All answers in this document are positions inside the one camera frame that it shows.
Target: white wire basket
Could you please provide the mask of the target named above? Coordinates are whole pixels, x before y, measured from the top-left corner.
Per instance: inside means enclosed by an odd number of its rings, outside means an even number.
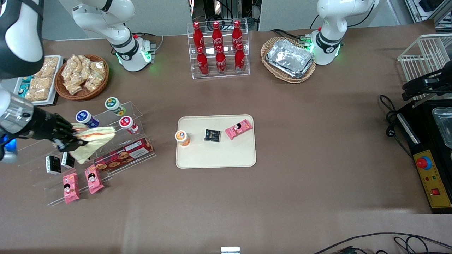
[[[440,70],[452,56],[452,33],[424,34],[419,36],[397,58],[405,75],[405,82]],[[428,94],[418,95],[421,100]],[[431,99],[452,99],[452,94],[433,96]]]

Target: control panel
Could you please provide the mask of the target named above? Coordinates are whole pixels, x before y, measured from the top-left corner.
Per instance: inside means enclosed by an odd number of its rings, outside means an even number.
[[[449,196],[438,174],[438,169],[430,150],[415,154],[413,158],[431,208],[451,207]]]

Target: coca-cola bottle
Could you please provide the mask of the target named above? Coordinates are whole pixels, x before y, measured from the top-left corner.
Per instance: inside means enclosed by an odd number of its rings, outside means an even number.
[[[209,67],[207,66],[207,57],[204,55],[204,50],[199,47],[196,49],[198,51],[198,56],[196,57],[196,60],[198,61],[198,67],[201,71],[201,76],[207,76],[209,75]]]
[[[237,51],[235,52],[235,72],[243,73],[245,70],[245,53],[243,53],[243,44],[237,44]]]
[[[220,23],[218,21],[213,22],[212,40],[215,52],[218,53],[219,48],[221,48],[221,52],[223,52],[223,34],[220,31]]]
[[[202,34],[201,30],[199,30],[199,22],[193,22],[193,29],[193,41],[195,42],[196,50],[198,50],[198,48],[204,50],[204,35]]]
[[[240,30],[240,20],[234,21],[234,31],[232,32],[232,50],[237,50],[237,45],[242,43],[242,30]]]
[[[226,74],[226,56],[223,53],[223,45],[217,46],[215,48],[217,50],[217,55],[215,56],[215,59],[217,61],[217,71],[218,74],[224,75]]]

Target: cookie box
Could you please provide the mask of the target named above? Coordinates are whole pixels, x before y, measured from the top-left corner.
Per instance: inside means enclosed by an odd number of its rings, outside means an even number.
[[[142,138],[121,149],[95,159],[94,165],[98,170],[102,171],[118,169],[152,151],[151,143],[146,138]]]

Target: beige tray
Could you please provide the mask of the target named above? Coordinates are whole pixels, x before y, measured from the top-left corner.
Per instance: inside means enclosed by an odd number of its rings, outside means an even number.
[[[230,140],[224,130],[243,119],[253,129]],[[176,165],[181,169],[251,167],[256,163],[254,128],[250,115],[182,117],[178,130],[187,132],[190,144],[176,144]],[[204,141],[206,129],[221,131],[220,142]]]

